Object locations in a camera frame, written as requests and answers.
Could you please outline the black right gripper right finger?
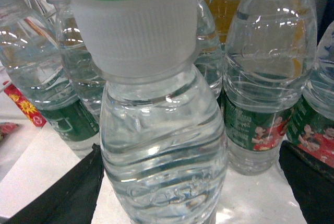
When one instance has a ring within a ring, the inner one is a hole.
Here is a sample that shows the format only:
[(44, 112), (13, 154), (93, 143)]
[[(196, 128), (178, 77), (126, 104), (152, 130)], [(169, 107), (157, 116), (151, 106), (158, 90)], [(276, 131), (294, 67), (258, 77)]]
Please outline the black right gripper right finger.
[(307, 223), (333, 223), (333, 168), (284, 141), (279, 165)]

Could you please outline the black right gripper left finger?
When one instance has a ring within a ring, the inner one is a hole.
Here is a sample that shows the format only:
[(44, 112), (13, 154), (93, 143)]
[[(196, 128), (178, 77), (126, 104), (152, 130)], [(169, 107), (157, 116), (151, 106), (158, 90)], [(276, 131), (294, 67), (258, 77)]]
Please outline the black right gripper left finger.
[(91, 223), (104, 177), (99, 145), (6, 223)]

